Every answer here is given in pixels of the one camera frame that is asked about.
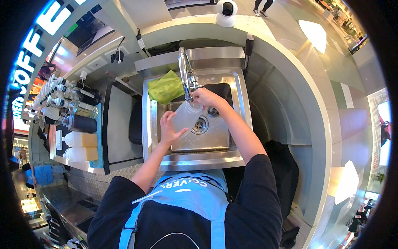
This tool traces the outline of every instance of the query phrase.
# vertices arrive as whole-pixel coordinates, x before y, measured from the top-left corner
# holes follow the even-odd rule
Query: blue mat
[[[102,153],[102,126],[101,126],[101,119],[102,119],[102,109],[101,109],[101,103],[96,105],[98,108],[98,115],[96,117],[97,121],[97,131],[94,134],[97,134],[97,139],[98,139],[98,160],[95,161],[90,161],[90,167],[91,168],[103,168],[103,153]]]

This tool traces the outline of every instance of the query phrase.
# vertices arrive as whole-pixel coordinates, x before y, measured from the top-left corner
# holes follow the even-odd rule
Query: white security camera
[[[216,23],[223,27],[232,27],[235,25],[235,14],[238,12],[238,6],[231,0],[220,0],[217,3]]]

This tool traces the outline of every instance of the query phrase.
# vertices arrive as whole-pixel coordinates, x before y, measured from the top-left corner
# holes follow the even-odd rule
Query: green towel
[[[173,99],[184,95],[184,89],[181,79],[170,70],[162,78],[148,82],[148,93],[150,100],[167,105]]]

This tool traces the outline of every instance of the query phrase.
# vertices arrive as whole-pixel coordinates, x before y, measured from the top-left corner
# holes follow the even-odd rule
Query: apron logo
[[[189,188],[183,188],[183,189],[176,190],[175,192],[189,192],[189,191],[192,191],[192,190],[190,190]]]
[[[174,188],[174,187],[182,186],[184,184],[188,184],[190,182],[199,184],[200,186],[203,186],[203,187],[207,187],[207,183],[206,182],[199,181],[198,179],[192,178],[192,177],[186,177],[186,178],[181,178],[181,179],[178,179],[178,180],[172,180],[170,182],[167,182],[165,184],[160,185],[159,187],[160,188]]]

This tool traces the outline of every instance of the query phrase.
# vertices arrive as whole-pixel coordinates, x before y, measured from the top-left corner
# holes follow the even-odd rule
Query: chrome faucet
[[[198,76],[193,72],[191,63],[189,62],[185,48],[181,47],[178,51],[178,65],[181,74],[182,88],[184,89],[185,99],[188,102],[193,102],[192,89],[198,89],[203,85],[198,85]]]

